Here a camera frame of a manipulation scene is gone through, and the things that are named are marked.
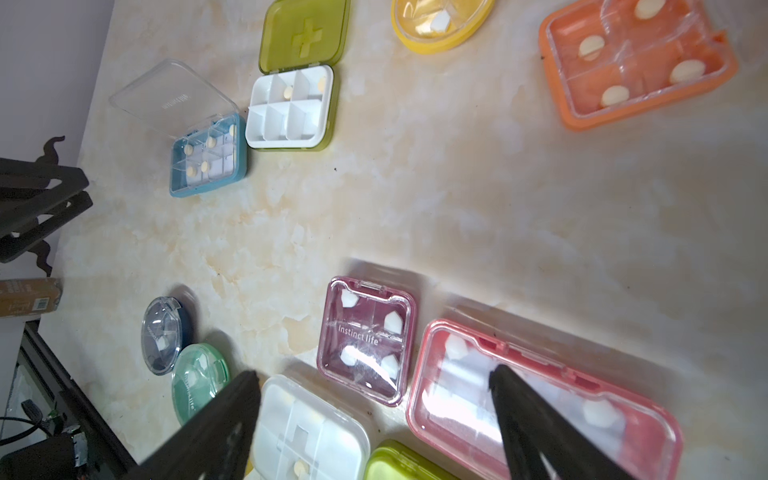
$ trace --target black cable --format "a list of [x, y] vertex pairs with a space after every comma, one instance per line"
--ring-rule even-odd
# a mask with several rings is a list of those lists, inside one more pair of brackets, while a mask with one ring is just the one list
[[0, 440], [0, 447], [5, 446], [9, 443], [17, 442], [18, 440], [21, 440], [24, 437], [31, 435], [37, 429], [40, 429], [41, 432], [43, 432], [46, 436], [48, 437], [51, 436], [50, 432], [42, 428], [42, 426], [40, 425], [40, 422], [33, 422], [32, 420], [20, 419], [18, 417], [0, 417], [0, 420], [12, 420], [14, 422], [22, 422], [22, 423], [28, 423], [29, 425], [32, 425], [32, 428], [30, 429], [27, 429], [21, 433], [13, 435], [12, 437], [8, 437], [6, 439]]

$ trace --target orange pill box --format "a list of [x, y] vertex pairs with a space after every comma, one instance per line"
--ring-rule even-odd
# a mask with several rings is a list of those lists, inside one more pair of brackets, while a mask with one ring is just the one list
[[738, 70], [697, 0], [580, 0], [544, 20], [539, 47], [563, 122], [577, 131], [712, 91]]

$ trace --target cardboard box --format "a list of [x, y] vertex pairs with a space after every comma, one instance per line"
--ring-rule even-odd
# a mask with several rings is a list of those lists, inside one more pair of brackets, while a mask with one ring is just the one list
[[58, 279], [0, 280], [0, 317], [52, 312], [59, 300], [61, 282]]

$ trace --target cross emblem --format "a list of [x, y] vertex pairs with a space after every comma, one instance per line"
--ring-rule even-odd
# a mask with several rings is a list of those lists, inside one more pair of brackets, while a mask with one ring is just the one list
[[323, 38], [323, 29], [318, 28], [317, 30], [313, 30], [313, 23], [311, 18], [305, 18], [304, 31], [295, 34], [291, 40], [291, 45], [294, 48], [300, 47], [299, 58], [309, 57], [312, 44]]

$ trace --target round tablet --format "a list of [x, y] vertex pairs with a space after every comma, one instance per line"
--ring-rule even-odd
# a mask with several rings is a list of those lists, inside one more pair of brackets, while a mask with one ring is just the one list
[[639, 0], [634, 6], [634, 16], [640, 20], [648, 20], [655, 17], [667, 0]]
[[600, 35], [590, 35], [578, 46], [578, 56], [586, 61], [593, 61], [600, 56], [600, 50], [605, 46], [605, 40]]
[[684, 81], [696, 80], [704, 76], [706, 69], [707, 66], [701, 60], [682, 61], [672, 69], [670, 83], [674, 85]]
[[610, 107], [629, 100], [629, 88], [623, 85], [614, 85], [603, 92], [603, 98], [600, 100], [601, 107]]

